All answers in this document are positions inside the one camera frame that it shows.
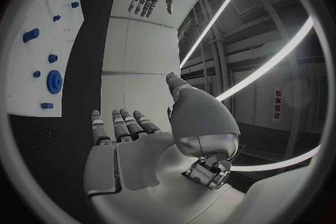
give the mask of blue circular knob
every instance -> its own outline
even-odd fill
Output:
[[[58,60],[58,56],[55,55],[55,54],[51,54],[51,55],[48,56],[48,61],[49,61],[49,63],[54,63],[54,62],[56,62],[57,60]]]
[[[29,32],[26,32],[24,34],[24,43],[27,43],[29,40],[32,40],[34,38],[37,38],[40,35],[40,30],[38,28],[35,28]]]
[[[78,3],[78,2],[73,2],[73,3],[71,3],[71,7],[72,8],[76,8],[76,7],[78,7],[80,4]]]
[[[53,17],[53,20],[54,20],[54,21],[58,21],[59,19],[60,19],[60,15],[57,15],[57,16],[54,16],[54,17]]]
[[[35,71],[33,74],[32,74],[34,77],[40,77],[41,76],[41,72],[39,70]]]
[[[57,70],[52,70],[46,77],[46,87],[52,94],[57,94],[62,88],[62,76]]]

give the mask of sign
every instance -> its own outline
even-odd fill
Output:
[[[282,87],[274,88],[274,103],[273,103],[273,115],[272,121],[280,122],[282,111]]]

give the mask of black padded surface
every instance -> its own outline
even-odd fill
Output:
[[[91,112],[100,110],[102,60],[113,0],[81,0],[84,23],[64,78],[62,117],[10,115],[28,168],[45,192],[81,223],[96,223],[83,190],[86,159],[94,145]]]

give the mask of blue knob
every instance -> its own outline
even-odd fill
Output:
[[[50,102],[44,102],[41,104],[41,107],[43,109],[53,109],[54,108],[54,104],[50,103]]]
[[[54,21],[58,21],[59,19],[60,19],[60,15],[57,15],[57,16],[54,16],[54,17],[53,17],[53,20],[54,20]]]
[[[37,38],[40,35],[40,30],[38,28],[35,28],[29,32],[26,32],[24,34],[24,43],[27,43],[29,40],[32,40],[34,38]]]
[[[32,74],[34,77],[40,77],[41,76],[41,72],[39,70],[35,71],[33,74]]]
[[[49,72],[46,78],[46,87],[51,94],[57,94],[62,88],[62,76],[57,70]]]
[[[78,7],[80,4],[78,2],[71,3],[72,8]]]
[[[55,54],[51,54],[51,55],[48,56],[48,61],[49,61],[49,63],[54,63],[54,62],[56,62],[57,60],[58,60],[58,56],[55,55]]]

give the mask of fluorescent light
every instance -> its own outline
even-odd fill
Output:
[[[266,165],[256,165],[256,166],[232,166],[231,171],[237,171],[237,172],[256,172],[256,171],[267,171],[267,170],[274,170],[274,169],[280,169],[287,166],[291,166],[294,164],[298,164],[301,161],[308,160],[309,158],[312,158],[314,155],[316,155],[320,150],[321,145],[315,147],[313,150],[292,158],[287,161],[281,161],[276,162],[274,164],[266,164]]]
[[[189,57],[193,54],[194,50],[197,48],[197,46],[199,45],[199,43],[202,41],[202,39],[204,38],[204,36],[210,30],[211,26],[218,19],[218,17],[220,16],[220,14],[223,12],[223,10],[226,8],[227,4],[230,1],[231,0],[225,0],[225,2],[222,4],[221,8],[217,11],[217,13],[215,14],[215,16],[209,22],[208,26],[204,29],[204,31],[202,32],[202,34],[199,36],[199,38],[197,39],[196,43],[193,45],[192,49],[190,50],[190,52],[186,55],[186,57],[184,58],[184,60],[181,62],[180,69],[183,67],[183,65],[189,59]]]
[[[258,70],[256,70],[253,74],[239,82],[236,86],[230,88],[223,94],[216,97],[218,101],[223,101],[224,99],[230,97],[236,92],[240,91],[244,87],[248,86],[263,74],[272,69],[277,63],[279,63],[284,57],[289,55],[289,53],[302,41],[302,39],[308,34],[310,29],[314,24],[314,20],[311,16],[307,19],[303,27],[297,32],[297,34],[292,38],[292,40],[282,49],[280,50],[271,60],[266,62],[263,66],[261,66]]]

